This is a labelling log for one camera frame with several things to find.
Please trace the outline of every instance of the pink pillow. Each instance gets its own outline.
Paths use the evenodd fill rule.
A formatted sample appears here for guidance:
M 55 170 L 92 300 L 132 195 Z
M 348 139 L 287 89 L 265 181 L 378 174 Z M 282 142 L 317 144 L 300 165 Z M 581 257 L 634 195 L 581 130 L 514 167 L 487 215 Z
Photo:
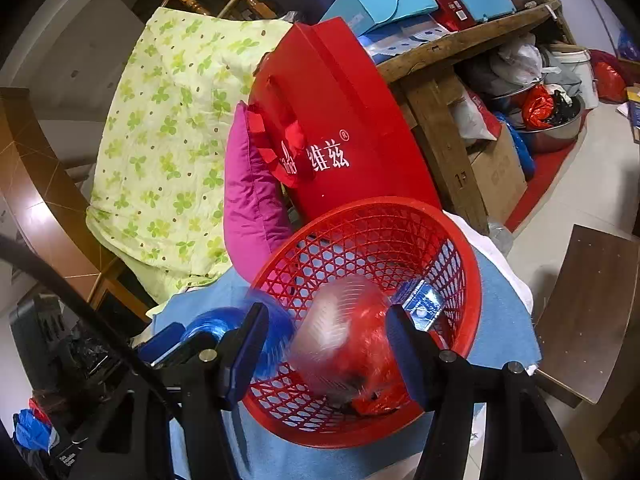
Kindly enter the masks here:
M 292 234 L 280 183 L 252 145 L 242 101 L 226 143 L 224 233 L 231 262 L 249 283 Z

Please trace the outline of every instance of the red mat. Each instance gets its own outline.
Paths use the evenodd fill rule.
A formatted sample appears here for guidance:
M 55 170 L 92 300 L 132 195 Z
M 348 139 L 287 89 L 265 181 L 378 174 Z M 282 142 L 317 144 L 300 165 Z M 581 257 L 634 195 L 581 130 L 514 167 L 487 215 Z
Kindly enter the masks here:
M 584 127 L 584 121 L 590 111 L 591 110 L 587 110 L 587 113 L 582 117 L 580 130 Z M 511 216 L 509 216 L 505 222 L 505 226 L 509 231 L 513 233 L 529 213 L 531 213 L 533 208 L 535 208 L 536 204 L 546 193 L 546 190 L 551 186 L 556 174 L 558 174 L 560 170 L 560 166 L 562 166 L 562 163 L 574 148 L 575 142 L 559 152 L 538 153 L 532 156 L 536 162 L 536 173 L 533 178 L 527 182 L 527 190 L 511 213 Z

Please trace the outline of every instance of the red gift bag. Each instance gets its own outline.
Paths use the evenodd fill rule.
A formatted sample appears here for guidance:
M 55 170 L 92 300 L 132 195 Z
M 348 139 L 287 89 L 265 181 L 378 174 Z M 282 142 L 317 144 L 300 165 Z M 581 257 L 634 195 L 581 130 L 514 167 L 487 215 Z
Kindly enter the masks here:
M 262 62 L 248 128 L 306 221 L 364 198 L 440 207 L 400 108 L 341 18 L 296 24 Z

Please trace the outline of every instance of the red plastic basket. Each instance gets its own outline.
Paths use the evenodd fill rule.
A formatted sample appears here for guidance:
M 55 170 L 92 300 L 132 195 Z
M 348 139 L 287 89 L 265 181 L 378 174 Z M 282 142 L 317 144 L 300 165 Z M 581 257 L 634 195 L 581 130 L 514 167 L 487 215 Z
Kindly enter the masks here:
M 442 211 L 398 197 L 336 208 L 295 233 L 253 285 L 277 298 L 300 325 L 318 287 L 348 274 L 369 278 L 387 294 L 405 280 L 427 278 L 446 302 L 447 323 L 436 343 L 468 356 L 480 318 L 480 274 L 471 246 Z M 278 370 L 273 380 L 253 382 L 243 402 L 258 423 L 295 444 L 361 446 L 422 413 L 408 402 L 388 415 L 347 415 L 314 397 L 288 363 Z

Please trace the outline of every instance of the white bucket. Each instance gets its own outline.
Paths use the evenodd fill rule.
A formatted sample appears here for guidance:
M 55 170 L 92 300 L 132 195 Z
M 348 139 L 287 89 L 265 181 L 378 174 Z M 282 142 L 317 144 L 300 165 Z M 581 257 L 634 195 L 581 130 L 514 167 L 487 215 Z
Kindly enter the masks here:
M 588 50 L 583 50 L 579 47 L 575 48 L 576 50 L 574 52 L 555 51 L 552 52 L 552 54 L 582 81 L 580 92 L 584 100 L 585 108 L 595 108 L 598 106 L 599 101 L 598 89 L 596 88 L 596 81 L 593 76 L 593 70 L 591 69 L 591 55 Z

